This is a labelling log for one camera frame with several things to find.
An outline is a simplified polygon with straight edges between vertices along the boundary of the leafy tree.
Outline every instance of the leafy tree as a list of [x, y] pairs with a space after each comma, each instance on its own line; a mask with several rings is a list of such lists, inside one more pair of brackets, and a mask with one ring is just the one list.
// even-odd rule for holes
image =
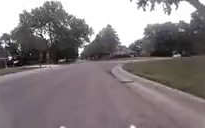
[[128, 48], [137, 54], [140, 54], [142, 50], [142, 40], [136, 40], [134, 43], [131, 43]]
[[150, 10], [154, 10], [156, 4], [162, 4], [163, 10], [167, 14], [171, 14], [172, 11], [172, 5], [176, 6], [176, 9], [178, 8], [180, 2], [186, 1], [189, 4], [191, 4], [196, 9], [197, 17], [205, 24], [205, 5], [202, 4], [199, 0], [137, 0], [138, 8], [142, 8], [144, 11], [147, 9], [147, 7], [150, 8]]
[[47, 1], [31, 12], [24, 11], [20, 14], [20, 24], [27, 26], [31, 35], [47, 42], [50, 58], [55, 63], [76, 55], [76, 49], [89, 42], [92, 34], [84, 20], [69, 15], [58, 1]]
[[192, 19], [190, 24], [181, 21], [148, 25], [144, 34], [147, 42], [143, 41], [142, 46], [155, 56], [171, 56], [175, 52], [183, 55], [205, 53], [205, 25], [199, 19]]
[[116, 31], [108, 24], [96, 35], [94, 41], [85, 47], [82, 56], [100, 59], [115, 52], [119, 44]]

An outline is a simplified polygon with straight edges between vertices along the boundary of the green grass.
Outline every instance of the green grass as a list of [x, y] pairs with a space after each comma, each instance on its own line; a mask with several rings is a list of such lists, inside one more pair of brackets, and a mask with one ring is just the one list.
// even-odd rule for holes
[[124, 69], [205, 99], [205, 57], [129, 63]]
[[0, 69], [0, 76], [6, 75], [6, 74], [11, 74], [11, 73], [16, 73], [16, 72], [23, 72], [23, 71], [28, 71], [28, 70], [33, 70], [37, 68], [7, 68], [7, 69]]

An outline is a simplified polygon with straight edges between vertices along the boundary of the road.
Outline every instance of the road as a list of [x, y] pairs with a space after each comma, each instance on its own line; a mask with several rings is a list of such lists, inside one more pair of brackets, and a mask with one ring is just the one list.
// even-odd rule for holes
[[205, 128], [120, 83], [110, 74], [116, 64], [87, 62], [0, 80], [0, 128]]

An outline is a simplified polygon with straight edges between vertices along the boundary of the curb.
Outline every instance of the curb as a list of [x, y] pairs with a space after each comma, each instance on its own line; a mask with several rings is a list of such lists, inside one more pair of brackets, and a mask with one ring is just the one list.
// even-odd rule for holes
[[178, 93], [178, 94], [180, 94], [182, 96], [185, 96], [185, 97], [188, 97], [188, 98], [190, 98], [192, 100], [196, 100], [196, 101], [199, 101], [201, 103], [205, 103], [205, 99], [203, 99], [203, 98], [200, 98], [200, 97], [194, 96], [192, 94], [180, 91], [178, 89], [170, 88], [170, 87], [165, 86], [163, 84], [160, 84], [160, 83], [157, 83], [157, 82], [154, 82], [154, 81], [151, 81], [151, 80], [148, 80], [148, 79], [136, 76], [136, 75], [134, 75], [134, 74], [132, 74], [130, 72], [127, 72], [127, 71], [125, 71], [123, 69], [123, 65], [118, 65], [118, 66], [114, 67], [111, 70], [111, 73], [113, 74], [113, 76], [117, 80], [119, 80], [122, 83], [133, 83], [133, 82], [136, 82], [136, 83], [141, 83], [141, 84], [143, 84], [143, 83], [150, 84], [154, 88], [159, 88], [159, 89], [167, 91], [167, 92]]

